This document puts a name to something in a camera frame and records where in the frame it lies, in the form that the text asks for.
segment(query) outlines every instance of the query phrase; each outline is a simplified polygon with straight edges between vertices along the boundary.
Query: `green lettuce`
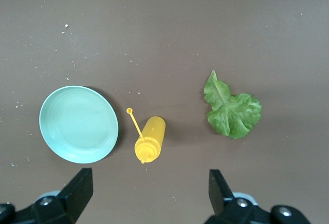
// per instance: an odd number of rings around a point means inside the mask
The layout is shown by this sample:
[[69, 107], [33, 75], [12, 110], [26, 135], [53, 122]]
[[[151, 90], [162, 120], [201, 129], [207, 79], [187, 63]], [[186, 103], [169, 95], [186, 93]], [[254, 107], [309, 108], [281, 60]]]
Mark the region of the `green lettuce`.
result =
[[222, 135], [242, 138], [261, 118], [259, 100], [245, 93], [232, 96], [228, 85], [217, 80], [215, 71], [211, 72], [204, 93], [206, 102], [212, 108], [207, 114], [208, 121]]

